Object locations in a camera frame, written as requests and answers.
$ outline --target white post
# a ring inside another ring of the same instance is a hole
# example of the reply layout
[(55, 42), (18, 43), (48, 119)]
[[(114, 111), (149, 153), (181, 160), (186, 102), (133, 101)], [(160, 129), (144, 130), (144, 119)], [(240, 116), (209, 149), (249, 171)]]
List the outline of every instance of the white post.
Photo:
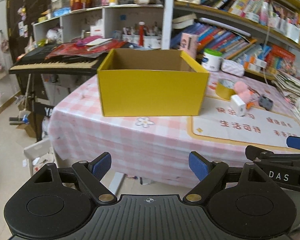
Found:
[(172, 30), (173, 18), (173, 1), (165, 0), (163, 11), (163, 24), (162, 24), (162, 49), (170, 49), (170, 39)]

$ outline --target white jar with green lid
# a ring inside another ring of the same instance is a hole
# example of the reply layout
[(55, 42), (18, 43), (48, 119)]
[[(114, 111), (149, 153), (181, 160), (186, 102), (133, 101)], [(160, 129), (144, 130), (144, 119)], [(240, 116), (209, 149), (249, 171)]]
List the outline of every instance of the white jar with green lid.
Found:
[(218, 72), (222, 62), (222, 53), (213, 49), (204, 49), (201, 65), (209, 71)]

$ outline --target roll of tape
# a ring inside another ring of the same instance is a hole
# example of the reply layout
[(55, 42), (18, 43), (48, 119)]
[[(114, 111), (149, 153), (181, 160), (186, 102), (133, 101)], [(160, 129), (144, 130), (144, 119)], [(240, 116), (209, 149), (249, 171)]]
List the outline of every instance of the roll of tape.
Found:
[(216, 94), (223, 99), (230, 100), (235, 95), (234, 82), (228, 79), (219, 79), (216, 87)]

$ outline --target pink pom-pom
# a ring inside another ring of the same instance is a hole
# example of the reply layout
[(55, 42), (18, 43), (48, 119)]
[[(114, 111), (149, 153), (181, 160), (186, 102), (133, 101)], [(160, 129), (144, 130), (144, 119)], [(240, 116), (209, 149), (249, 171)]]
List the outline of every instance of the pink pom-pom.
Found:
[(244, 91), (248, 90), (248, 85), (242, 81), (238, 81), (237, 83), (234, 84), (234, 91), (237, 94), (240, 94)]
[(251, 94), (249, 90), (246, 90), (242, 93), (239, 93), (238, 96), (242, 99), (243, 102), (246, 104), (250, 102), (251, 100)]

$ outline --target gray ribbed plate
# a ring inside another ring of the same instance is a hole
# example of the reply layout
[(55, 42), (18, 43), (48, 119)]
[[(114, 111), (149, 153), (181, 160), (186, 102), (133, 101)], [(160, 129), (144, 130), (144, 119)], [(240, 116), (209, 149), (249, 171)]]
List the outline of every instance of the gray ribbed plate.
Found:
[[(21, 239), (15, 236), (11, 240)], [(239, 240), (240, 238), (221, 231), (209, 220), (202, 208), (183, 204), (176, 195), (123, 195), (118, 203), (99, 207), (83, 228), (60, 238), (60, 240), (150, 239)], [(276, 240), (289, 239), (288, 236), (276, 238)]]

